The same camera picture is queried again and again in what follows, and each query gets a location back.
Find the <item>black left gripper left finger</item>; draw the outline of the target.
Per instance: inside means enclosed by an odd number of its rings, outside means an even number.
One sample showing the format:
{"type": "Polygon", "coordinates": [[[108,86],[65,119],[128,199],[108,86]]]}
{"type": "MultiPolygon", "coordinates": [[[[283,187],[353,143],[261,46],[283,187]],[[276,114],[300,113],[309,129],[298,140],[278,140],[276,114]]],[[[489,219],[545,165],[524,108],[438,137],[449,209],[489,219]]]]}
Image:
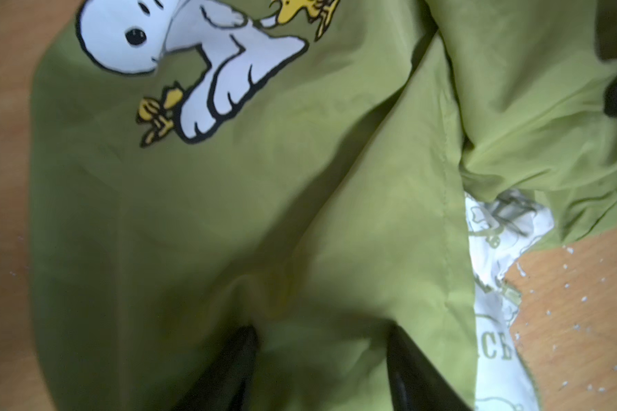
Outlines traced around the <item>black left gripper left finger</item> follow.
{"type": "Polygon", "coordinates": [[[252,380],[259,347],[253,326],[238,328],[172,410],[250,410],[252,380]]]}

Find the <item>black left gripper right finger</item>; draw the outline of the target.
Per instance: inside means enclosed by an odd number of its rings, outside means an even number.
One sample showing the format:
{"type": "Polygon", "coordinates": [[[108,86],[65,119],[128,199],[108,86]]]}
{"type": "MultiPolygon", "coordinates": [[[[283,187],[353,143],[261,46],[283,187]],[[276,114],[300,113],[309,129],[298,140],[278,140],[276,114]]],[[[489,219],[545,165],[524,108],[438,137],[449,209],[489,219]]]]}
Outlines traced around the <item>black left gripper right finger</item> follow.
{"type": "Polygon", "coordinates": [[[399,325],[387,337],[387,375],[395,411],[471,410],[399,325]]]}

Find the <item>green Snoopy zip jacket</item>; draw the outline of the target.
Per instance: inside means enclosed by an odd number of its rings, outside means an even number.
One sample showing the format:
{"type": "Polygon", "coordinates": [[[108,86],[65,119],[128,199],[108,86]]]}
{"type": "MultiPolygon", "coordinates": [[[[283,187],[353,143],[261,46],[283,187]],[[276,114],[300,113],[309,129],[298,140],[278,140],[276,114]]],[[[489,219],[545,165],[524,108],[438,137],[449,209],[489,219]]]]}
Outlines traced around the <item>green Snoopy zip jacket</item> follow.
{"type": "Polygon", "coordinates": [[[538,410],[509,268],[617,226],[617,1],[85,1],[32,90],[59,410],[172,410],[234,332],[250,410],[394,410],[399,325],[538,410]]]}

